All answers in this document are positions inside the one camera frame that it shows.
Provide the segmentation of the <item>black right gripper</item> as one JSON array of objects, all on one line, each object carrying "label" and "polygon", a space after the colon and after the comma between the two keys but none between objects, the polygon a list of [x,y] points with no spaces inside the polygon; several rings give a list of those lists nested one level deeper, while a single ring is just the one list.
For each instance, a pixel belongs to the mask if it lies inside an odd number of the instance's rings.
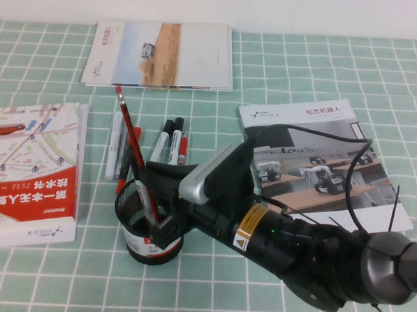
[{"label": "black right gripper", "polygon": [[153,195],[163,198],[160,220],[150,228],[152,242],[166,248],[192,229],[198,229],[226,246],[232,245],[239,223],[240,194],[227,191],[204,204],[194,204],[179,195],[180,182],[197,165],[169,165],[148,161],[145,184]]}]

